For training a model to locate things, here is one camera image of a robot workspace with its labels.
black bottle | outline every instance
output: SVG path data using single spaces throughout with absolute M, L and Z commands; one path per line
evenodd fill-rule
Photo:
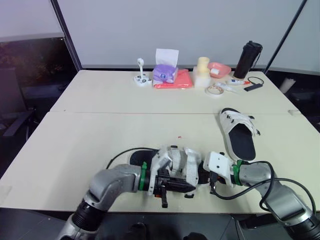
M 233 76 L 238 79 L 244 79 L 253 66 L 255 59 L 261 53 L 262 48 L 262 45 L 259 43 L 253 41 L 247 42 L 247 44 L 243 47 L 241 57 Z

white figurine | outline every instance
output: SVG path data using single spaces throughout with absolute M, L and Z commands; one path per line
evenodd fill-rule
M 144 87 L 147 85 L 151 85 L 152 81 L 151 79 L 144 74 L 143 71 L 143 65 L 145 64 L 145 61 L 140 57 L 137 59 L 138 61 L 138 65 L 140 67 L 140 75 L 139 76 L 135 76 L 133 78 L 134 82 L 139 86 L 139 87 Z

table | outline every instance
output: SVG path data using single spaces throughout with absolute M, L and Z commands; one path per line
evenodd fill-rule
M 263 87 L 238 94 L 225 92 L 212 99 L 203 88 L 155 89 L 138 87 L 137 71 L 81 70 L 52 107 L 51 112 L 132 114 L 217 114 L 224 107 L 247 114 L 288 114 L 297 108 L 259 71 L 248 73 L 264 80 Z M 233 73 L 215 81 L 232 79 Z
M 313 194 L 320 209 L 320 135 L 302 115 L 257 114 L 261 136 L 254 138 L 256 159 L 272 163 L 277 175 L 295 179 Z M 74 211 L 90 179 L 116 154 L 132 147 L 178 145 L 204 156 L 226 152 L 218 114 L 135 114 L 49 112 L 0 180 L 4 208 Z M 127 163 L 129 155 L 112 166 Z M 310 205 L 303 190 L 288 183 Z M 225 196 L 243 187 L 218 186 Z M 193 199 L 168 192 L 168 208 L 145 192 L 124 193 L 111 212 L 261 213 L 257 191 L 221 200 L 201 185 Z

chair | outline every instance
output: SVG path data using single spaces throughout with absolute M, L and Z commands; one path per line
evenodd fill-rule
M 12 137 L 27 123 L 26 140 L 29 137 L 28 123 L 34 121 L 35 109 L 27 109 L 19 87 L 15 69 L 0 69 L 0 131 L 3 137 Z

pink bowl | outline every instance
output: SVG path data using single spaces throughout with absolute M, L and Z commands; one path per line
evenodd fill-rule
M 219 74 L 214 74 L 210 72 L 210 76 L 213 78 L 223 78 L 225 75 L 229 74 L 231 72 L 231 67 L 224 65 L 222 63 L 218 63 L 218 62 L 210 62 L 208 64 L 208 69 L 218 69 L 219 70 Z

